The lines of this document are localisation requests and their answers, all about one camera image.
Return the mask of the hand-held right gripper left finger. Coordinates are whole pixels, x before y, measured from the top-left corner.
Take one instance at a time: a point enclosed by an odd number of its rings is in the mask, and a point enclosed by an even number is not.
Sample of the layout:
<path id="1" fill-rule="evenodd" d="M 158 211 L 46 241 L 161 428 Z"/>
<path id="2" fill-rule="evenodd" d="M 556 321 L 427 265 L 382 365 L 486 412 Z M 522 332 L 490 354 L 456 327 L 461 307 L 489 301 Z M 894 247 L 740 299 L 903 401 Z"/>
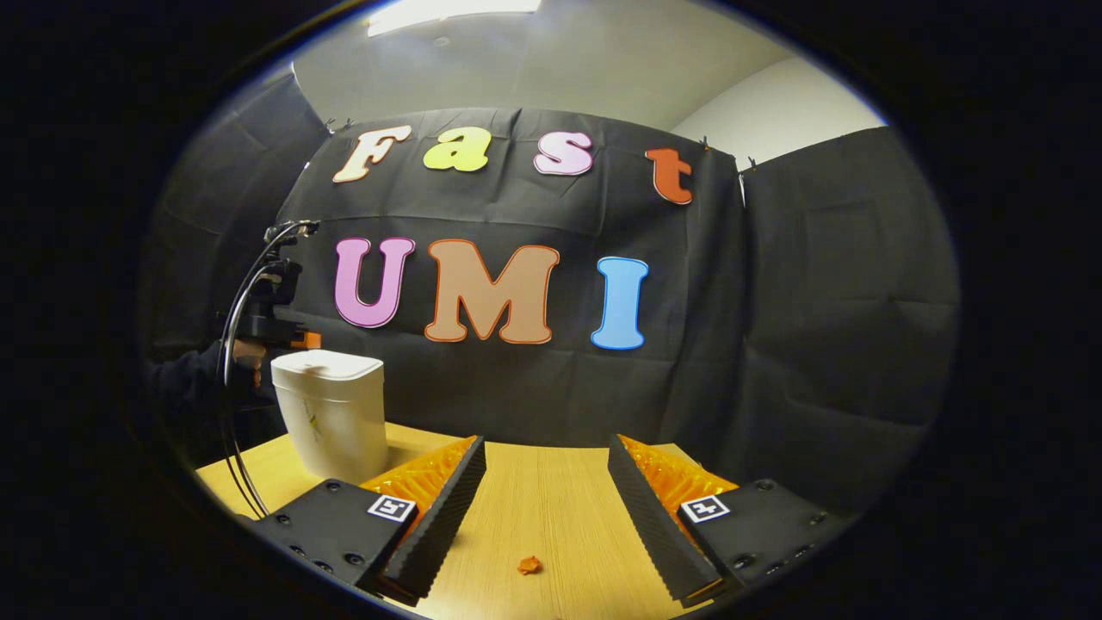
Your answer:
<path id="1" fill-rule="evenodd" d="M 326 479 L 252 526 L 335 580 L 413 607 L 436 581 L 485 472 L 485 439 L 471 436 L 361 485 Z"/>

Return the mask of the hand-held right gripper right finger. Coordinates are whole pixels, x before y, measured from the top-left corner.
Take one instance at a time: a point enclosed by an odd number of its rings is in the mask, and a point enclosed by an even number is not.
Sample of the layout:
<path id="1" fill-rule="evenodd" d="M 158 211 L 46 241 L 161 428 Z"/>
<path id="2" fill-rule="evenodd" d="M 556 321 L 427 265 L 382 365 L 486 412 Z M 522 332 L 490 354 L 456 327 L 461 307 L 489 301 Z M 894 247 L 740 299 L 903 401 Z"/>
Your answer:
<path id="1" fill-rule="evenodd" d="M 733 483 L 622 433 L 611 436 L 607 468 L 666 591 L 684 608 L 758 592 L 855 519 L 773 479 Z"/>

